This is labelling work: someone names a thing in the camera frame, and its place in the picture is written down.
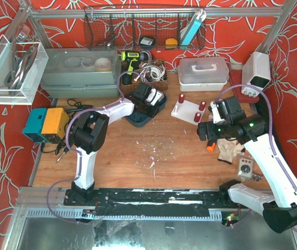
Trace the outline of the teal plastic tray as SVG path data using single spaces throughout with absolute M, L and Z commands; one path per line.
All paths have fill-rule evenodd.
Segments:
M 154 106 L 147 104 L 143 109 L 137 109 L 131 115 L 125 116 L 125 119 L 136 128 L 141 128 L 165 108 L 166 102 L 167 96 L 164 94 Z

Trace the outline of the large red spring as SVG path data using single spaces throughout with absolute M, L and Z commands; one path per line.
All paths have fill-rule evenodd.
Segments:
M 202 101 L 199 105 L 199 111 L 204 111 L 205 110 L 205 107 L 206 107 L 206 102 L 205 101 Z
M 183 104 L 184 100 L 185 100 L 185 95 L 184 94 L 180 94 L 179 95 L 179 98 L 178 98 L 178 103 L 179 104 Z

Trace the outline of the small red spring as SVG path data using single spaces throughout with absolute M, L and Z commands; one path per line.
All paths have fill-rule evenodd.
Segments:
M 201 113 L 200 112 L 197 112 L 196 114 L 195 114 L 195 116 L 194 116 L 194 122 L 195 123 L 199 123 L 200 122 L 200 120 L 201 120 Z

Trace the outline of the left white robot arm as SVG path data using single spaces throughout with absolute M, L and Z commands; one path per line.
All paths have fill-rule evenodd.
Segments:
M 126 117 L 135 127 L 143 127 L 165 107 L 166 100 L 162 91 L 140 83 L 132 93 L 104 107 L 85 109 L 70 121 L 66 140 L 72 138 L 76 147 L 77 168 L 71 183 L 76 198 L 87 202 L 94 197 L 95 159 L 108 126 Z

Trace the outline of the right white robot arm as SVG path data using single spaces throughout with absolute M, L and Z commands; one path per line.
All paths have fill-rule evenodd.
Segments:
M 209 111 L 213 119 L 197 128 L 200 140 L 237 140 L 254 158 L 272 191 L 267 195 L 231 180 L 219 187 L 223 200 L 262 215 L 276 233 L 297 225 L 297 178 L 280 153 L 267 120 L 258 114 L 246 116 L 235 96 L 211 102 Z

